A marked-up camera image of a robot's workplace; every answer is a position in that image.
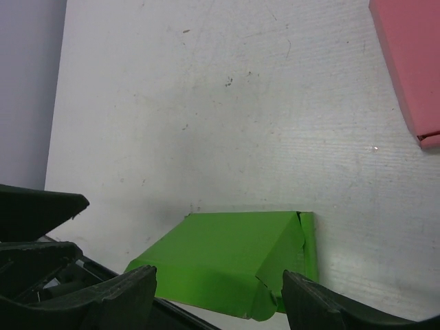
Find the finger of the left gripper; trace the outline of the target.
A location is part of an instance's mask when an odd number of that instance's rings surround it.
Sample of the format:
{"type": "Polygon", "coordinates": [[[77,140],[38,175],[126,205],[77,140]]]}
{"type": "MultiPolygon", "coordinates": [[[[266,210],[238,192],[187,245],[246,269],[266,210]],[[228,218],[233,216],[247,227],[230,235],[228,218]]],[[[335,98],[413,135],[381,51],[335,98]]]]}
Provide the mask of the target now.
{"type": "Polygon", "coordinates": [[[1,295],[25,298],[83,255],[71,242],[1,244],[1,295]]]}
{"type": "Polygon", "coordinates": [[[1,185],[1,242],[36,241],[89,206],[81,194],[1,185]]]}

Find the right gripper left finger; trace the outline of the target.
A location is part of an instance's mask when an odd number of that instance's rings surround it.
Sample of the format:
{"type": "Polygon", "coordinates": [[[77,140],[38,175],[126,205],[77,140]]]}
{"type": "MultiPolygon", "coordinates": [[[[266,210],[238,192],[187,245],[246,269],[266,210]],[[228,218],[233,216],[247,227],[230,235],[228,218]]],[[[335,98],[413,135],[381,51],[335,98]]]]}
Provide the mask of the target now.
{"type": "Polygon", "coordinates": [[[146,329],[156,268],[141,266],[97,285],[40,303],[1,298],[2,329],[146,329]]]}

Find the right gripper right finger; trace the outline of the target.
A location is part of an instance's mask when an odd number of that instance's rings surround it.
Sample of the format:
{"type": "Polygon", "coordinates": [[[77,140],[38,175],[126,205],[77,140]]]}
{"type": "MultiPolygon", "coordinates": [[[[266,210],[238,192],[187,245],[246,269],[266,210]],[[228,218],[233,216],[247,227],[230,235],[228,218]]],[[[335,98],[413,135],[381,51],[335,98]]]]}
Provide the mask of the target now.
{"type": "Polygon", "coordinates": [[[305,276],[283,272],[281,290],[291,329],[438,329],[439,317],[412,321],[338,294],[305,276]]]}

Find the green paper box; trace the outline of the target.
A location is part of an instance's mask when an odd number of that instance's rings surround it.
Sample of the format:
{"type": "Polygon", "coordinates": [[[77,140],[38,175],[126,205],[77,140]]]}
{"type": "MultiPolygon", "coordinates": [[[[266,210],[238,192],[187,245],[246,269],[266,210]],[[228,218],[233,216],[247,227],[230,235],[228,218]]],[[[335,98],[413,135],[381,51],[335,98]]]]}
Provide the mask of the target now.
{"type": "Polygon", "coordinates": [[[158,298],[243,319],[285,311],[283,272],[318,281],[312,212],[193,213],[128,265],[156,268],[158,298]]]}

